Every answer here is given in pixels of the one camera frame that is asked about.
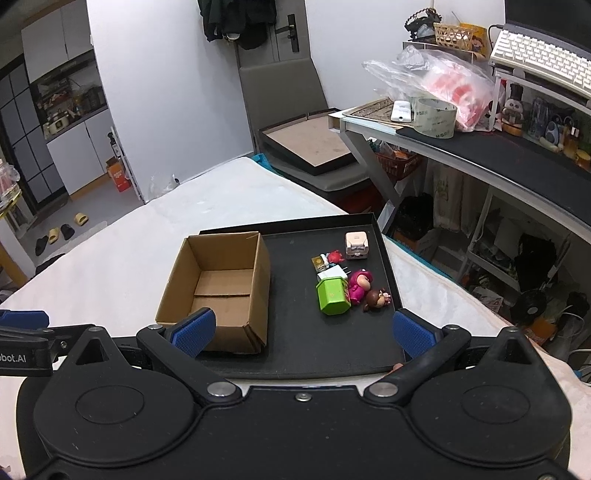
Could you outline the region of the pink dinosaur costume figurine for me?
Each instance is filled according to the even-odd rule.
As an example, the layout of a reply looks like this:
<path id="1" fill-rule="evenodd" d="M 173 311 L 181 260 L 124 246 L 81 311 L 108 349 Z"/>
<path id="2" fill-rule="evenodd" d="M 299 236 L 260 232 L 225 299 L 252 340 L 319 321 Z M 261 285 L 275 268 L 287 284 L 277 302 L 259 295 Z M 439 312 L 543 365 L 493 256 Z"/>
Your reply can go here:
<path id="1" fill-rule="evenodd" d="M 349 302 L 352 305 L 360 305 L 372 289 L 373 274 L 369 270 L 361 269 L 349 275 L 348 292 Z"/>

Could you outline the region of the green cartoon tin box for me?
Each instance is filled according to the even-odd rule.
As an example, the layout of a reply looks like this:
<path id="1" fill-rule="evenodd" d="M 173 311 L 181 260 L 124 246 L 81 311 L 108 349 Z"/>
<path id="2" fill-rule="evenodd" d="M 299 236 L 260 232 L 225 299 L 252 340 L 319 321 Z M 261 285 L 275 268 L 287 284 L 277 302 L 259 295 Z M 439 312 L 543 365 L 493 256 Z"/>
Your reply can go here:
<path id="1" fill-rule="evenodd" d="M 318 296 L 318 306 L 325 315 L 341 315 L 349 311 L 349 283 L 339 277 L 325 278 L 315 287 Z"/>

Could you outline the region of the lilac toaster shaped toy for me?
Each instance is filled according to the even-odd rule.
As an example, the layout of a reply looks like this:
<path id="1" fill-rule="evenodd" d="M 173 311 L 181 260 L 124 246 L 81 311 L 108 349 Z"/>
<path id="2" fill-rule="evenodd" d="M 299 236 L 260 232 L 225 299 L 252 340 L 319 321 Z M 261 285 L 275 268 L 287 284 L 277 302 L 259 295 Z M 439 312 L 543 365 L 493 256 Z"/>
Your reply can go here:
<path id="1" fill-rule="evenodd" d="M 346 232 L 346 258 L 365 259 L 369 255 L 369 237 L 365 231 Z"/>

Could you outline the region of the red crab keychain toy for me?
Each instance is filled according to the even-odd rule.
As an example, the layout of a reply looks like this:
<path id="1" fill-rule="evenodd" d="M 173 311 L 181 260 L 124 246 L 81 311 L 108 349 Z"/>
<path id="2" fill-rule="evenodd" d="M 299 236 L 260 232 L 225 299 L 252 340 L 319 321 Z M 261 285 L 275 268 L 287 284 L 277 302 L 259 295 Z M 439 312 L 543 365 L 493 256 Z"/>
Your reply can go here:
<path id="1" fill-rule="evenodd" d="M 314 266 L 315 271 L 322 272 L 329 268 L 339 265 L 346 260 L 345 256 L 339 250 L 332 250 L 328 253 L 322 253 L 311 258 L 311 264 Z"/>

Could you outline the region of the white cube charger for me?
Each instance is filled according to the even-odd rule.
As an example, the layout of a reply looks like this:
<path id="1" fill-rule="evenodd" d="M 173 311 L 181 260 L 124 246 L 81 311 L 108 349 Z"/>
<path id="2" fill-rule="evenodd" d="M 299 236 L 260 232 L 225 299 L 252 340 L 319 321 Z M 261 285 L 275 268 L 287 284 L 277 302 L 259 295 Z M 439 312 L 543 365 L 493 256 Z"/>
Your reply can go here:
<path id="1" fill-rule="evenodd" d="M 325 269 L 324 271 L 318 272 L 317 274 L 318 282 L 321 282 L 325 279 L 332 279 L 332 278 L 339 278 L 339 279 L 348 279 L 349 275 L 346 273 L 346 270 L 343 269 L 339 265 L 334 265 Z"/>

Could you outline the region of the black slipper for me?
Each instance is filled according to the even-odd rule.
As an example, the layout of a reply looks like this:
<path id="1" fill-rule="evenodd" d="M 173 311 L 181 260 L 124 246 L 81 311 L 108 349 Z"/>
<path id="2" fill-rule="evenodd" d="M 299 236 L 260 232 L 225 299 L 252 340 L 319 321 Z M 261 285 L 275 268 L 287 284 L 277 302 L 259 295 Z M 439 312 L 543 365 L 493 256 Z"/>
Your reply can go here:
<path id="1" fill-rule="evenodd" d="M 75 230 L 69 224 L 62 224 L 60 227 L 60 232 L 65 241 L 70 240 L 73 235 L 75 234 Z"/>
<path id="2" fill-rule="evenodd" d="M 46 249 L 48 244 L 48 236 L 44 235 L 43 237 L 39 238 L 35 244 L 35 255 L 39 257 Z"/>

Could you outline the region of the brown cardboard box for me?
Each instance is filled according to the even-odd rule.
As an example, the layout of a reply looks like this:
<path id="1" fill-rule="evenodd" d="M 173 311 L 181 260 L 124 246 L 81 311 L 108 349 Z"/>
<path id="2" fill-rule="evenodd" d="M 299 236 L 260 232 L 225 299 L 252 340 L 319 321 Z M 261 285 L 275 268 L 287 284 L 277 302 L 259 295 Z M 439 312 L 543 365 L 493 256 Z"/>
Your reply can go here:
<path id="1" fill-rule="evenodd" d="M 256 231 L 186 237 L 155 322 L 174 325 L 201 308 L 216 319 L 211 352 L 259 354 L 266 347 L 270 254 Z"/>

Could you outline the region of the yellow slipper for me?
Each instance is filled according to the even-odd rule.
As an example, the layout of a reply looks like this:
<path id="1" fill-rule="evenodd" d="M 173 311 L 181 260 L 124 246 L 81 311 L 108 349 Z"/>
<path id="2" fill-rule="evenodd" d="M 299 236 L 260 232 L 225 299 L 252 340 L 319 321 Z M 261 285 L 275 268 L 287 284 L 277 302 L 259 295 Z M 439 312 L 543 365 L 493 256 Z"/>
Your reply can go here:
<path id="1" fill-rule="evenodd" d="M 48 232 L 48 243 L 54 244 L 60 237 L 60 229 L 52 228 Z"/>
<path id="2" fill-rule="evenodd" d="M 88 221 L 88 216 L 83 213 L 77 213 L 74 217 L 74 221 L 78 226 L 83 226 Z"/>

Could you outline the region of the orange box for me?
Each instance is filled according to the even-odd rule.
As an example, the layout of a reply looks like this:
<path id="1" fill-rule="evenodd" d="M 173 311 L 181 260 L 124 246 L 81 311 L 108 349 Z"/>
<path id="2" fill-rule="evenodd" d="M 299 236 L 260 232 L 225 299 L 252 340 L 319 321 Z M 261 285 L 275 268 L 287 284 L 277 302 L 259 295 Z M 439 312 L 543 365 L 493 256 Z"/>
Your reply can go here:
<path id="1" fill-rule="evenodd" d="M 123 192 L 131 187 L 131 182 L 126 177 L 123 164 L 116 157 L 111 157 L 106 161 L 106 170 L 118 192 Z"/>

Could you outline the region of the red storage basket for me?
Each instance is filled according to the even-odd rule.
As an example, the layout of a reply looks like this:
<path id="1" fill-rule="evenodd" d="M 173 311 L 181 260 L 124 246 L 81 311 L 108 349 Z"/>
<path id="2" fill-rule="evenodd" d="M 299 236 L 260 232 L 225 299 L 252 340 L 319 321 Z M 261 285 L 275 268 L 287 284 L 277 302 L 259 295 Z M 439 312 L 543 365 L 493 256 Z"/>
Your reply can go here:
<path id="1" fill-rule="evenodd" d="M 394 183 L 413 174 L 422 164 L 422 157 L 418 154 L 404 154 L 403 156 L 376 154 L 377 160 Z"/>

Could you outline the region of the white remote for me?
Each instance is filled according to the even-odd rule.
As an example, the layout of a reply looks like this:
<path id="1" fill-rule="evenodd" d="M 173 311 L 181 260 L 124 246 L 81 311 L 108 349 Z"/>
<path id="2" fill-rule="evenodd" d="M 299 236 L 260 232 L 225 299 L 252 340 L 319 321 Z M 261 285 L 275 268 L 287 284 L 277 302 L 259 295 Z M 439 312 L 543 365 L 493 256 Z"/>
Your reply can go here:
<path id="1" fill-rule="evenodd" d="M 413 121 L 411 102 L 406 100 L 396 100 L 393 103 L 391 121 L 394 123 L 411 123 Z"/>

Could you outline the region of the wicker basket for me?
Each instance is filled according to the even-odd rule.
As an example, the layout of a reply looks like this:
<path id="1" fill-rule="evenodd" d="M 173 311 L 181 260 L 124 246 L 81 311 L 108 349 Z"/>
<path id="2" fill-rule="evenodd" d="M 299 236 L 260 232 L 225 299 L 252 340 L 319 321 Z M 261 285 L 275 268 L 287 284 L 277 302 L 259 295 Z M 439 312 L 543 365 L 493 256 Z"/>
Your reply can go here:
<path id="1" fill-rule="evenodd" d="M 435 23 L 436 43 L 445 48 L 471 51 L 474 29 L 445 23 Z"/>

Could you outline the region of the white keyboard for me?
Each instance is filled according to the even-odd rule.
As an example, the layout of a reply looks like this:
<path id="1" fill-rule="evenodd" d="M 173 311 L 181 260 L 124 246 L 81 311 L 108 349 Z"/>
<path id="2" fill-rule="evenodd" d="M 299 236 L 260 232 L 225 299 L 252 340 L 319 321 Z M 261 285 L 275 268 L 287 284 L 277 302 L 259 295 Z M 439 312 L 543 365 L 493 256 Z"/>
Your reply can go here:
<path id="1" fill-rule="evenodd" d="M 494 65 L 521 69 L 590 98 L 590 59 L 563 47 L 502 30 L 490 60 Z"/>

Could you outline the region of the dark jacket hanging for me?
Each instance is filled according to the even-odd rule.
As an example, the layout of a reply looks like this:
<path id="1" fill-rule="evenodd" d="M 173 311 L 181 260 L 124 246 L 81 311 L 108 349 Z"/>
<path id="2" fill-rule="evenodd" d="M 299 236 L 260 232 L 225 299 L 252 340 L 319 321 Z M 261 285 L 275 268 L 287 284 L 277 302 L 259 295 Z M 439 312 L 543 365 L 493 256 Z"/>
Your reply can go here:
<path id="1" fill-rule="evenodd" d="M 208 42 L 228 40 L 253 50 L 266 43 L 276 24 L 274 0 L 198 0 L 197 5 Z"/>

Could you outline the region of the black picture frame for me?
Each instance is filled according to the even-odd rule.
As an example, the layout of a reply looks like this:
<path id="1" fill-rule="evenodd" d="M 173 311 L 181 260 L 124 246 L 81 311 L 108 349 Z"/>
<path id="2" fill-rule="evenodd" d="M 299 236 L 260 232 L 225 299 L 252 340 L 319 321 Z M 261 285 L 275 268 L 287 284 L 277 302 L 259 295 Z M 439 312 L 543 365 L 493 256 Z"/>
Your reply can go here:
<path id="1" fill-rule="evenodd" d="M 259 131 L 269 147 L 290 165 L 312 176 L 330 173 L 356 162 L 338 133 L 329 128 L 335 109 L 304 114 Z"/>

